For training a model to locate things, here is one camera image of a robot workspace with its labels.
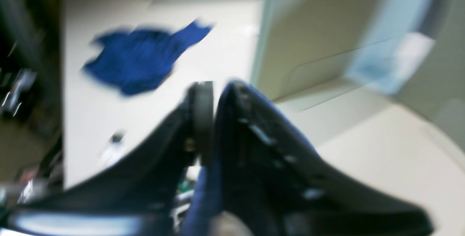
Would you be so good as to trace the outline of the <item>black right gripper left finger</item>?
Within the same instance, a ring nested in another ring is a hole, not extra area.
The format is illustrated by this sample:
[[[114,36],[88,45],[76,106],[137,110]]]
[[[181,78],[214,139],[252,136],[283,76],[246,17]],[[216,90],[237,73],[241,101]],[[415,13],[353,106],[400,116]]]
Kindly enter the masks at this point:
[[[7,213],[18,236],[171,236],[181,178],[211,158],[214,86],[196,82],[184,100],[121,160],[62,193]]]

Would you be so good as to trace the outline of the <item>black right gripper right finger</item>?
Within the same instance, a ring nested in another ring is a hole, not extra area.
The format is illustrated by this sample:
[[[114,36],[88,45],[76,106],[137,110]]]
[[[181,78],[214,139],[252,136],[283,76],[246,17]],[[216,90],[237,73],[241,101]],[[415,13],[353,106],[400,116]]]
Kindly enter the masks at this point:
[[[222,207],[256,236],[430,236],[417,205],[326,163],[270,100],[243,81],[223,90],[215,126]]]

